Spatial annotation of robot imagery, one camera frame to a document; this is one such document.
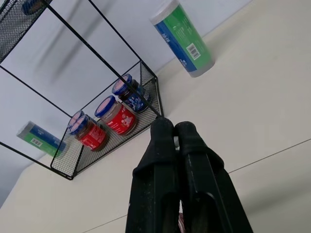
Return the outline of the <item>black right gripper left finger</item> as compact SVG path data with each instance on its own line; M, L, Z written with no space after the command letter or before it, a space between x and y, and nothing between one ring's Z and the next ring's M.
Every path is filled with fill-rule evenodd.
M174 126L164 117L150 128L150 142L133 170L125 233L180 233Z

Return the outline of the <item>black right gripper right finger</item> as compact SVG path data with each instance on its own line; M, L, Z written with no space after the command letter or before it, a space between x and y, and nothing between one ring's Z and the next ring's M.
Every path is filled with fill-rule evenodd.
M189 121L174 128L186 233L253 233L222 158Z

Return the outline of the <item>red label dark jam jar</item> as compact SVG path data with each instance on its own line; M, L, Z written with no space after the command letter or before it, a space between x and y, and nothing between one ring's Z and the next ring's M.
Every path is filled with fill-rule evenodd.
M70 127L69 134L91 151L102 150L108 140L108 134L102 125L83 115Z
M71 128L71 127L75 124L75 122L76 122L80 117L82 117L84 114L85 114L85 113L84 113L83 110L77 111L77 112L71 117L71 119L69 120L68 125L67 125L67 128Z

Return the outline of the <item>blue label jam jar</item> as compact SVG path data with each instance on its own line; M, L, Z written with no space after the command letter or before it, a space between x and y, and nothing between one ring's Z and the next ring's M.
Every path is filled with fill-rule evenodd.
M151 102L151 95L142 85L140 85L135 79L132 78L130 74L125 74L123 79L127 81L137 93L139 93L147 102ZM119 97L119 99L128 105L134 112L143 112L148 105L143 102L143 100L133 92L122 80L118 80L112 87L112 93Z

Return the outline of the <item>red label clear jar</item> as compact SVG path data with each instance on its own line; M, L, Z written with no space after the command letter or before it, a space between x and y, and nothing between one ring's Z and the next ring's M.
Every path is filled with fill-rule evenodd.
M135 114L117 101L113 95L100 103L94 115L119 135L128 134L136 125Z

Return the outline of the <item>green blue cylindrical canister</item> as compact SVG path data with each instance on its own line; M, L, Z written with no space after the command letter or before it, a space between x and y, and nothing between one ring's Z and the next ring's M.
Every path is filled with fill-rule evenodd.
M32 121L28 121L27 124L18 131L17 137L52 157L58 157L66 149L65 142L61 142L60 139L34 124Z
M209 49L178 0L165 0L150 22L191 77L213 67Z

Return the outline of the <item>blue lid jar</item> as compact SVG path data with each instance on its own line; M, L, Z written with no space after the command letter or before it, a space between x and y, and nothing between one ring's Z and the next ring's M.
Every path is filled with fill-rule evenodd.
M45 7L41 0L25 0L22 4L22 11L25 15L30 16Z

